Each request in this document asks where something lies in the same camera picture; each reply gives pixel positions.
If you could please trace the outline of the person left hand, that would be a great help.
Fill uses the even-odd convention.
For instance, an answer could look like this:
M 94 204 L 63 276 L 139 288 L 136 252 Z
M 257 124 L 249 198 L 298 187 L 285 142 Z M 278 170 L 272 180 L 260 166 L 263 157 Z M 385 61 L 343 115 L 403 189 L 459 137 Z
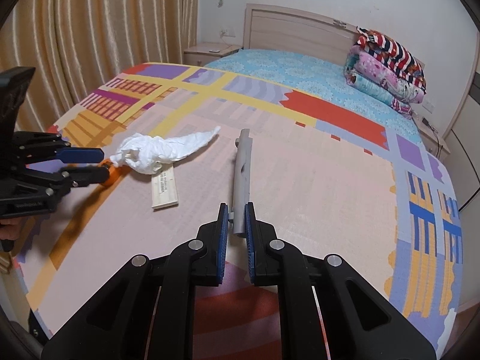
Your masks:
M 0 240 L 15 241 L 20 237 L 24 224 L 23 218 L 1 219 Z

